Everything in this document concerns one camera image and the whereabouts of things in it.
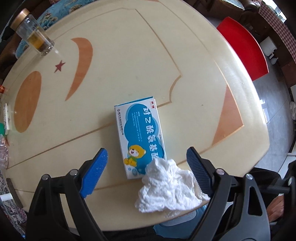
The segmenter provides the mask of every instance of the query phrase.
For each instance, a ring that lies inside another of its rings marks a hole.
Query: tiled floor
[[[294,138],[289,107],[291,99],[286,84],[278,82],[276,78],[276,68],[269,59],[267,63],[269,74],[253,82],[266,118],[270,140],[268,152],[256,166],[278,172]]]

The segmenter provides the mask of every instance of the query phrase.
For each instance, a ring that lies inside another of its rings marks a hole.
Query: white container
[[[3,201],[3,202],[13,199],[11,193],[2,194],[2,195],[0,195],[0,198],[1,198],[1,201]]]
[[[272,41],[270,37],[267,37],[260,43],[260,47],[263,51],[263,53],[266,56],[270,56],[272,58],[274,56],[273,52],[277,49],[275,43]]]
[[[271,64],[274,65],[279,58],[272,58],[270,60]]]

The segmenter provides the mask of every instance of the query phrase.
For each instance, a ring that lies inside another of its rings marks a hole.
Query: crumpled tissue
[[[155,158],[145,171],[144,186],[135,203],[142,213],[192,210],[210,199],[201,191],[193,173],[180,169],[172,159]]]

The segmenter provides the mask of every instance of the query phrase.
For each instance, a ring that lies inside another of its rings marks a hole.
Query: red chair seat
[[[269,73],[264,54],[255,38],[241,24],[226,17],[217,27],[237,53],[252,81]]]

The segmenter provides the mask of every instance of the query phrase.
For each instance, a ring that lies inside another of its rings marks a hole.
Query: red star inlay
[[[56,65],[56,70],[55,70],[55,72],[57,72],[58,70],[59,70],[59,71],[62,71],[62,66],[63,66],[64,64],[65,64],[65,63],[62,63],[62,60],[61,60],[60,63]]]

